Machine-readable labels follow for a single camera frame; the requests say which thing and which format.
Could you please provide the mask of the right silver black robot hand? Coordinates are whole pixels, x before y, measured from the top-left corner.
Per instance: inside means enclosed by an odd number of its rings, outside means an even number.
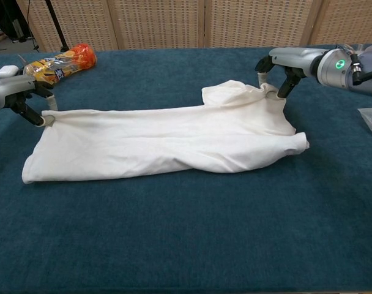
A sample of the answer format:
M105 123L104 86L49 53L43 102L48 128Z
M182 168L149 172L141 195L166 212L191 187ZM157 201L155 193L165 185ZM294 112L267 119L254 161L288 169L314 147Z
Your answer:
M267 83L267 75L274 66L285 70L286 80L280 86L277 96L287 98L301 79L315 77L319 62L327 52L320 48L280 47L269 51L269 54L259 60L255 67L258 83Z

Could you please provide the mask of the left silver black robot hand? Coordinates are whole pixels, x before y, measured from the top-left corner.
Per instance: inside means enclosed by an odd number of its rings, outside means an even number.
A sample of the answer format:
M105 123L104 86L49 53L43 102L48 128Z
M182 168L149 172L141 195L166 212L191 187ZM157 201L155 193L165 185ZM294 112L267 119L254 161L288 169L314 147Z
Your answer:
M0 78L0 110L9 108L37 127L50 126L55 121L54 116L38 114L26 104L26 100L33 94L38 95L47 101L50 110L56 111L58 106L52 89L53 85L37 81L30 75Z

